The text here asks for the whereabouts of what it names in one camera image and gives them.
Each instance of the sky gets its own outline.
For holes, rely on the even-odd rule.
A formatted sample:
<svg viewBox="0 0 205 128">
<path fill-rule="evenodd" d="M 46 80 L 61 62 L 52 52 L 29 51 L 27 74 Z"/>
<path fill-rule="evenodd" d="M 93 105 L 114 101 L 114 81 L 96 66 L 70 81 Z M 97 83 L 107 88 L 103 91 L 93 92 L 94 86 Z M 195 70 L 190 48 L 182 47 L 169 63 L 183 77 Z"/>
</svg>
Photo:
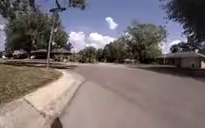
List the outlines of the sky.
<svg viewBox="0 0 205 128">
<path fill-rule="evenodd" d="M 54 0 L 36 1 L 44 12 L 55 7 Z M 88 0 L 88 3 L 83 11 L 68 8 L 60 14 L 62 24 L 74 46 L 73 51 L 87 46 L 104 47 L 124 34 L 133 20 L 166 26 L 168 38 L 163 52 L 168 52 L 171 45 L 185 41 L 183 30 L 178 23 L 169 21 L 166 24 L 166 14 L 161 9 L 159 0 Z M 3 41 L 0 41 L 0 48 L 3 45 Z"/>
</svg>

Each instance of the white cloud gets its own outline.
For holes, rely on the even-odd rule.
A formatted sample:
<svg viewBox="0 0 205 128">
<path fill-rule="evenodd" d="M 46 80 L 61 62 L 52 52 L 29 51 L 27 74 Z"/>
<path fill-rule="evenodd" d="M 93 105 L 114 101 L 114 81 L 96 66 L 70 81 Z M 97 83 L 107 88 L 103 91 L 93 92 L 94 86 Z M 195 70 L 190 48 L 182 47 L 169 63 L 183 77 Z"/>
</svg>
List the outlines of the white cloud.
<svg viewBox="0 0 205 128">
<path fill-rule="evenodd" d="M 0 24 L 0 30 L 3 31 L 5 29 L 5 24 Z"/>
<path fill-rule="evenodd" d="M 71 32 L 69 34 L 69 42 L 74 47 L 74 51 L 79 51 L 83 49 L 86 44 L 86 35 L 84 32 Z"/>
<path fill-rule="evenodd" d="M 118 24 L 111 17 L 106 17 L 105 20 L 109 24 L 111 30 L 114 30 L 118 27 Z"/>
<path fill-rule="evenodd" d="M 169 53 L 171 46 L 173 46 L 175 44 L 179 44 L 180 42 L 182 42 L 182 41 L 181 40 L 173 40 L 170 43 L 166 43 L 165 45 L 162 46 L 163 53 L 165 53 L 165 54 Z"/>
<path fill-rule="evenodd" d="M 95 48 L 103 48 L 106 44 L 114 41 L 115 38 L 103 36 L 99 33 L 90 33 L 86 35 L 84 32 L 71 32 L 69 41 L 73 45 L 73 51 L 79 51 L 85 47 L 93 46 Z"/>
</svg>

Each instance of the curb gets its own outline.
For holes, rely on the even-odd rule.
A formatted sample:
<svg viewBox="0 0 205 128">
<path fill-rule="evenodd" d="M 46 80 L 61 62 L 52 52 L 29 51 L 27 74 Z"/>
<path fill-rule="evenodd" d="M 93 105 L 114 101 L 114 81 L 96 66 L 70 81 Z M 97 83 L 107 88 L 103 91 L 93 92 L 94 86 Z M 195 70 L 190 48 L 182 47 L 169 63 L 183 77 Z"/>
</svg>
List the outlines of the curb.
<svg viewBox="0 0 205 128">
<path fill-rule="evenodd" d="M 56 81 L 0 108 L 0 128 L 50 128 L 85 81 L 73 72 L 58 70 Z"/>
</svg>

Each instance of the street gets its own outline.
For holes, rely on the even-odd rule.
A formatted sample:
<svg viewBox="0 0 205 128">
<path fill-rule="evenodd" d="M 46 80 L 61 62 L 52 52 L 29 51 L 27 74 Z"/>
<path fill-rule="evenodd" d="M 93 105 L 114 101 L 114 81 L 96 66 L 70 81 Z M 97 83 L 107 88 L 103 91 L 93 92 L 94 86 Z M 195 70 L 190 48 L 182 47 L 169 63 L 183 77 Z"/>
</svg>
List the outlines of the street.
<svg viewBox="0 0 205 128">
<path fill-rule="evenodd" d="M 205 128 L 205 81 L 112 64 L 74 71 L 87 81 L 64 128 Z"/>
</svg>

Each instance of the grass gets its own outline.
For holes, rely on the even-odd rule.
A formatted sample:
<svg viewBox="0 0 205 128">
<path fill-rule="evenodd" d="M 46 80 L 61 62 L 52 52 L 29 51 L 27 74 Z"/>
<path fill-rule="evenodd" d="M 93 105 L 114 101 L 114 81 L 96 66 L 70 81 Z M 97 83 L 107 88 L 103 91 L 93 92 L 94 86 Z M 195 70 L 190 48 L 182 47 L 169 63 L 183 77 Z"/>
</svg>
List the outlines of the grass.
<svg viewBox="0 0 205 128">
<path fill-rule="evenodd" d="M 58 79 L 60 75 L 52 69 L 0 65 L 0 106 Z"/>
</svg>

